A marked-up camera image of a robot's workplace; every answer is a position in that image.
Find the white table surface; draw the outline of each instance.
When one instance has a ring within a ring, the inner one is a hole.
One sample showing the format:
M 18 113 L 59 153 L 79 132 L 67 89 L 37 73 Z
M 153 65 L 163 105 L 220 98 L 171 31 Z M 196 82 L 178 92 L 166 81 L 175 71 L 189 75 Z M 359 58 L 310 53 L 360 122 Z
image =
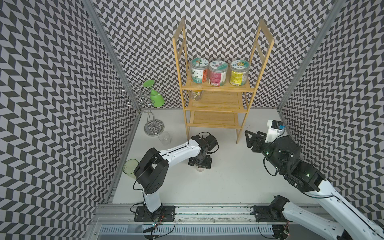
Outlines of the white table surface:
M 171 134 L 171 143 L 163 146 L 157 137 L 149 137 L 144 133 L 147 114 L 143 113 L 127 159 L 140 161 L 152 147 L 159 151 L 187 141 L 182 110 L 161 109 L 153 112 L 157 119 L 164 122 L 165 131 Z M 243 115 L 239 115 L 239 123 L 242 118 Z M 266 123 L 269 119 L 280 120 L 276 109 L 251 109 L 245 130 L 267 132 Z M 296 204 L 316 203 L 291 186 L 283 176 L 270 176 L 264 169 L 263 155 L 247 148 L 244 133 L 238 144 L 235 129 L 192 127 L 190 137 L 203 131 L 215 136 L 220 145 L 220 149 L 211 154 L 211 169 L 198 172 L 195 167 L 188 165 L 188 160 L 169 168 L 159 189 L 162 203 L 256 204 L 270 203 L 274 195 L 286 197 Z M 268 161 L 266 166 L 271 173 L 275 172 Z M 113 198 L 114 204 L 143 201 L 141 191 L 132 189 L 133 183 L 133 178 L 122 173 Z

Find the jar lid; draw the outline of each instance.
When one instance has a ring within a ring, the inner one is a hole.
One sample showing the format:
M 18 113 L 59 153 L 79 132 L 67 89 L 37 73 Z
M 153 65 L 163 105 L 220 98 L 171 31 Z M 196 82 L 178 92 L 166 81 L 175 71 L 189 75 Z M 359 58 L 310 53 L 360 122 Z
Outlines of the jar lid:
M 234 70 L 247 70 L 249 69 L 249 62 L 245 60 L 235 60 L 231 63 L 231 68 Z
M 228 63 L 220 60 L 215 60 L 209 64 L 209 69 L 216 73 L 223 73 L 227 71 Z
M 208 60 L 205 58 L 195 58 L 192 60 L 192 67 L 206 69 L 208 68 Z

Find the clear plastic cup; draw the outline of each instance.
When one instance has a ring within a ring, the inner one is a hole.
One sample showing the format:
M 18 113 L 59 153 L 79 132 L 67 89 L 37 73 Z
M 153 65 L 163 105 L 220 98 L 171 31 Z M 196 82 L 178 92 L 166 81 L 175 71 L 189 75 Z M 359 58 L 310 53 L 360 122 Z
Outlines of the clear plastic cup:
M 171 141 L 172 137 L 171 135 L 169 134 L 169 132 L 162 132 L 160 135 L 159 135 L 159 140 L 161 141 L 161 143 L 163 145 L 168 145 L 170 144 L 170 141 Z
M 139 162 L 136 159 L 129 159 L 124 163 L 122 171 L 130 176 L 133 179 L 136 179 L 135 174 L 133 173 L 136 167 L 139 165 Z
M 203 167 L 197 167 L 197 166 L 196 166 L 196 169 L 197 169 L 199 172 L 202 172 L 202 171 L 204 171 L 205 168 L 203 168 Z

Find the green cup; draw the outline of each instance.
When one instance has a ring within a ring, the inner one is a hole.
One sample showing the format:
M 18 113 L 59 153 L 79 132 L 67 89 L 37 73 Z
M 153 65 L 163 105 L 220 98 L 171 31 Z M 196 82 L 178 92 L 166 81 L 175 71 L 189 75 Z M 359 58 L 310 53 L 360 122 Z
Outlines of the green cup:
M 136 159 L 129 159 L 124 163 L 122 171 L 130 176 L 133 179 L 136 179 L 135 174 L 133 173 L 136 167 L 139 165 L 139 162 Z

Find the metal cup holder stand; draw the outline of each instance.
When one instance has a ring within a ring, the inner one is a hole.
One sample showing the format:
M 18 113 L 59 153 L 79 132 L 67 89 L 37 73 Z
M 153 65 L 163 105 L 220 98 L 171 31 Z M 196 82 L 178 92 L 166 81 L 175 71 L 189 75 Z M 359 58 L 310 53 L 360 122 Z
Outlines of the metal cup holder stand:
M 125 106 L 132 106 L 133 101 L 128 98 L 127 91 L 121 90 L 118 92 L 118 96 L 123 100 L 123 104 Z M 147 122 L 144 125 L 144 132 L 151 137 L 158 136 L 160 133 L 164 131 L 164 123 L 159 120 L 155 119 L 155 115 L 153 114 L 152 110 L 152 105 L 153 101 L 151 100 L 151 90 L 148 91 L 139 91 L 135 97 L 139 100 L 140 102 L 140 108 L 144 113 L 147 113 Z

